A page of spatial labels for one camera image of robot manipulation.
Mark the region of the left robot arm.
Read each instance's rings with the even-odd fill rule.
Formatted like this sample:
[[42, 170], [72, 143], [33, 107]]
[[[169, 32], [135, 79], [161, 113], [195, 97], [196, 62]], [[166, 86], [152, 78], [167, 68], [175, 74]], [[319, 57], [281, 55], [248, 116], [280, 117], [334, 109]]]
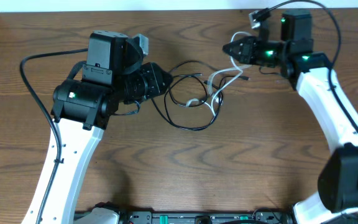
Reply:
[[149, 40], [142, 34], [96, 30], [76, 63], [53, 92], [44, 115], [51, 135], [47, 156], [24, 223], [123, 223], [119, 210], [105, 206], [75, 212], [91, 157], [120, 103], [140, 106], [167, 92], [173, 78], [145, 63]]

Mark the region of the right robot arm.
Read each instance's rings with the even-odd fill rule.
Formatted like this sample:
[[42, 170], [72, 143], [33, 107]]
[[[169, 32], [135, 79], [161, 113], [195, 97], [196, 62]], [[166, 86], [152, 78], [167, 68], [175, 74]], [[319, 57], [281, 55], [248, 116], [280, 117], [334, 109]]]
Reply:
[[258, 35], [233, 40], [223, 51], [245, 65], [279, 67], [312, 110], [331, 153], [316, 193], [294, 204], [283, 222], [358, 223], [358, 113], [338, 82], [333, 62], [313, 49], [310, 12], [285, 11], [278, 41], [269, 38], [270, 13], [268, 8], [251, 12], [250, 24]]

